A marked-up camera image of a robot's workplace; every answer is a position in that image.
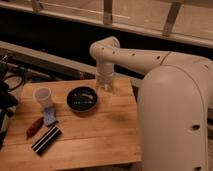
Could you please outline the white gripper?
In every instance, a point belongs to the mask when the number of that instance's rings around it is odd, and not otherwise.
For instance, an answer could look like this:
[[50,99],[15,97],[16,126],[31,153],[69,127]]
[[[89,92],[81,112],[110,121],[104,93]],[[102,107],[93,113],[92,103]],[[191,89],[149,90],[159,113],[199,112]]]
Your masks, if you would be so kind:
[[96,64],[96,93],[102,94],[104,92],[103,86],[109,86],[110,92],[114,93],[114,65],[112,63],[97,63]]

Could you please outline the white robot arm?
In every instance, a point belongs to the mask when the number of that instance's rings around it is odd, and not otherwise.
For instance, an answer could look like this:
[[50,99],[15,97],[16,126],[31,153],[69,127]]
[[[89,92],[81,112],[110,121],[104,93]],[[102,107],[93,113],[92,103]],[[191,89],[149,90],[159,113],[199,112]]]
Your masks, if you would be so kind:
[[138,92],[143,171],[209,171],[208,111],[213,109],[213,60],[185,53],[124,49],[117,38],[94,42],[96,79],[115,64],[144,76]]

